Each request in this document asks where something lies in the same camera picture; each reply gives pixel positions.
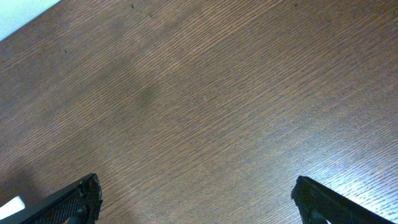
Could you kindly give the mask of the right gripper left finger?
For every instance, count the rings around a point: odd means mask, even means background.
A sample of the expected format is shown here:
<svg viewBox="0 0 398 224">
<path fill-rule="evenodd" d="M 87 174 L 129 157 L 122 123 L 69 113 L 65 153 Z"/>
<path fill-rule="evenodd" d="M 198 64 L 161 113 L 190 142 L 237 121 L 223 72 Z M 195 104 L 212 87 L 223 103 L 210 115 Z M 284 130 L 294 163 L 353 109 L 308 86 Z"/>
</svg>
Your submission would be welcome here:
<svg viewBox="0 0 398 224">
<path fill-rule="evenodd" d="M 92 173 L 2 219 L 1 224 L 95 224 L 102 203 L 100 181 Z"/>
</svg>

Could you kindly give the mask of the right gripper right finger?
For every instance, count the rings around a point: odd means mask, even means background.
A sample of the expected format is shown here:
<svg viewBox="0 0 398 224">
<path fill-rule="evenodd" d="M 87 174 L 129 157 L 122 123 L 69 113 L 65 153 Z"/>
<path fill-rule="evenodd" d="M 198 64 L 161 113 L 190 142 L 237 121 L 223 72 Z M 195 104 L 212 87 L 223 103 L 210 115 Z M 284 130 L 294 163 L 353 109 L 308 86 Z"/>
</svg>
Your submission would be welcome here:
<svg viewBox="0 0 398 224">
<path fill-rule="evenodd" d="M 303 224 L 393 224 L 306 176 L 298 176 L 291 198 Z"/>
</svg>

